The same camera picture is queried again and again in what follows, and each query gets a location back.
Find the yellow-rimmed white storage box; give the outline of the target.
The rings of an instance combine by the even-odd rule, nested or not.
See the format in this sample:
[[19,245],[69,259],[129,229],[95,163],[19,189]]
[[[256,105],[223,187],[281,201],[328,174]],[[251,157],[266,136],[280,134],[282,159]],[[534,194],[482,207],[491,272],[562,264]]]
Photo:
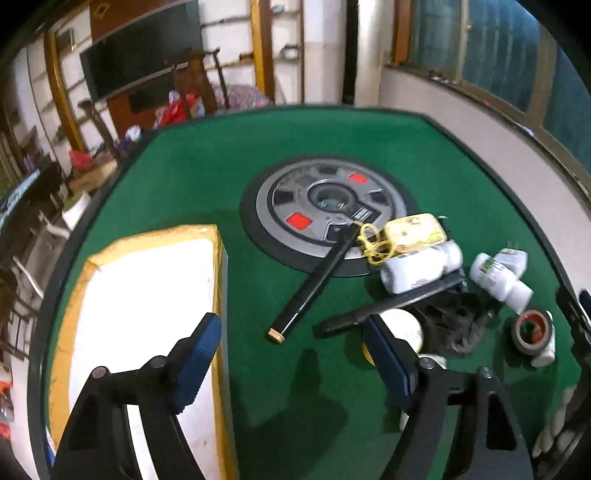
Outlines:
[[88,256],[67,306],[49,376],[54,452],[95,367],[139,369],[188,337],[205,313],[222,334],[197,399],[178,417],[205,479],[239,479],[228,367],[228,253],[216,225],[181,225],[119,239]]

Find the black tape roll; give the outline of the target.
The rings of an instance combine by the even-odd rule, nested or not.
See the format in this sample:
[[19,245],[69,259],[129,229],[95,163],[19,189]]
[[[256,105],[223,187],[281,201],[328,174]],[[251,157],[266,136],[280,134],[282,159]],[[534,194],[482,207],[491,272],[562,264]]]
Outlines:
[[548,311],[528,309],[515,318],[511,328],[511,339],[515,348],[523,355],[536,357],[548,346],[554,332]]

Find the dark wooden chair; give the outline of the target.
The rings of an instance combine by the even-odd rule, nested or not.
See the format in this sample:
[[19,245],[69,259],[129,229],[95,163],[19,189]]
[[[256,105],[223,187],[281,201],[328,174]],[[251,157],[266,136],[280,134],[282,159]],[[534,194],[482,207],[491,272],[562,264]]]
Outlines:
[[174,87],[181,96],[181,105],[186,119],[192,118],[191,109],[186,100],[185,86],[195,93],[204,105],[205,115],[213,115],[218,111],[218,104],[214,94],[211,81],[207,77],[204,66],[204,58],[211,56],[218,75],[219,87],[221,88],[224,110],[229,109],[228,88],[226,88],[223,77],[221,62],[218,60],[220,49],[209,51],[187,51],[175,55],[166,61],[170,66],[170,72]]

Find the black marker pen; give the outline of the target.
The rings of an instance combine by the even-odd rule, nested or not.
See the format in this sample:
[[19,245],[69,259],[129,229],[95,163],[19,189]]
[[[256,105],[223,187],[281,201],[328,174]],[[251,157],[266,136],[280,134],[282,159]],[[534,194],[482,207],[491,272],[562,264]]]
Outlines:
[[381,314],[391,309],[401,309],[423,302],[442,292],[452,290],[466,283],[466,275],[462,269],[444,275],[442,278],[410,290],[394,295],[374,304],[368,304],[355,310],[332,316],[316,323],[312,328],[312,334],[317,339],[331,338],[346,330],[360,326],[370,315]]

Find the black marker tan cap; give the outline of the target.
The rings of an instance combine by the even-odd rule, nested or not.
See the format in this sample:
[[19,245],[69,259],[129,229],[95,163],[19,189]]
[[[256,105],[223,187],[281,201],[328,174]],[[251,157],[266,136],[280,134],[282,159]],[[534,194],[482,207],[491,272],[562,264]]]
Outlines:
[[341,233],[339,233],[339,240],[329,249],[325,258],[318,263],[317,267],[308,275],[308,278],[301,283],[301,286],[298,287],[294,295],[287,301],[286,306],[283,307],[280,314],[273,320],[270,329],[266,333],[271,341],[277,344],[286,341],[291,329],[304,317],[305,312],[311,307],[311,304],[322,291],[322,288],[325,287],[332,273],[342,263],[346,252],[356,243],[356,239],[360,235],[361,226],[362,224],[360,222],[353,222],[342,228]]

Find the white pill bottle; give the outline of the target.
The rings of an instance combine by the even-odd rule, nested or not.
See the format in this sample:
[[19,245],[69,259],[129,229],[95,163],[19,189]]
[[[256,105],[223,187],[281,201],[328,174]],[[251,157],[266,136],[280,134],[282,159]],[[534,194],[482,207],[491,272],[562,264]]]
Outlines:
[[434,282],[462,264],[462,249],[449,240],[391,258],[381,265],[380,278],[386,290],[397,295]]

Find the white bottle green label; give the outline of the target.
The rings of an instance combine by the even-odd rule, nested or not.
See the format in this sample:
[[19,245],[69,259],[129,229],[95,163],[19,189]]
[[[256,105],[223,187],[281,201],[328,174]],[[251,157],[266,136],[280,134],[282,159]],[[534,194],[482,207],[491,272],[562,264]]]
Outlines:
[[533,290],[508,267],[486,253],[480,253],[470,268],[470,279],[495,300],[518,315],[530,304]]

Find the round grey table centre panel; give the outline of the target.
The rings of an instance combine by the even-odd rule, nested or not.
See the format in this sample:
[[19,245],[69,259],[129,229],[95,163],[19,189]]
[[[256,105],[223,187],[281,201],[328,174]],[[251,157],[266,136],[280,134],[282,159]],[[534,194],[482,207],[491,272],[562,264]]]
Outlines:
[[410,190],[376,167],[335,156],[294,157],[247,184],[239,206],[246,234],[284,266],[310,273],[355,221],[382,229],[420,212]]

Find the red plastic bag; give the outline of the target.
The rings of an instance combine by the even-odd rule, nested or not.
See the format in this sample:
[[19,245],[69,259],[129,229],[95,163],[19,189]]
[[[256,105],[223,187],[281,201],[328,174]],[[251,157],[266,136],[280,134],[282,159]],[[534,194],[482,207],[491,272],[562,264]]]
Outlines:
[[192,92],[182,96],[178,91],[168,92],[168,104],[161,106],[155,111],[155,120],[153,128],[168,126],[177,123],[183,123],[187,119],[197,117],[198,101],[200,98]]

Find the black flat television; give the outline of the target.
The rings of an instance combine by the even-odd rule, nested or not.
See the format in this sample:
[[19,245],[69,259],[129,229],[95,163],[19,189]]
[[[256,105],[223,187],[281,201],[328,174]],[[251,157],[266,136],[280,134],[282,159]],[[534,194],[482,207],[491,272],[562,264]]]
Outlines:
[[181,1],[146,13],[94,41],[80,54],[80,61],[90,97],[99,101],[201,48],[199,5]]

